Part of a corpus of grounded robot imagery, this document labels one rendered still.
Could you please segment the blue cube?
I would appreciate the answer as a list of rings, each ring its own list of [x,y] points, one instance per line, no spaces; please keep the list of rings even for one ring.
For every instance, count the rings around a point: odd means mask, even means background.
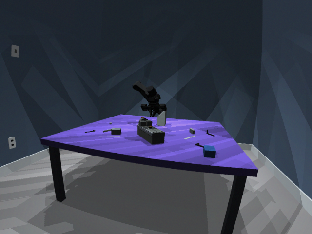
[[[203,153],[204,153],[204,157],[215,158],[216,149],[214,146],[204,145]]]

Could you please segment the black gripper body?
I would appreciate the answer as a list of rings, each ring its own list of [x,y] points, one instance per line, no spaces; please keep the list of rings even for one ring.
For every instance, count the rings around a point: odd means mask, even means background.
[[[166,108],[166,104],[160,104],[160,106],[158,105],[159,104],[159,101],[157,102],[157,105],[155,103],[150,103],[150,105],[147,105],[147,104],[141,104],[141,108],[143,111],[147,111],[147,106],[150,106],[151,109],[154,109],[154,106],[157,106],[158,109],[161,108],[162,111],[166,111],[167,108]]]

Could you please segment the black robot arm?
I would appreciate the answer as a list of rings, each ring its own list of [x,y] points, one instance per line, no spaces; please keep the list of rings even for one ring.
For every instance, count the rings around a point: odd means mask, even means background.
[[[146,98],[146,100],[149,102],[149,105],[150,103],[155,103],[157,105],[158,100],[161,99],[160,94],[157,93],[153,86],[145,87],[141,84],[140,81],[137,81],[133,85],[133,88],[136,91],[139,91]]]

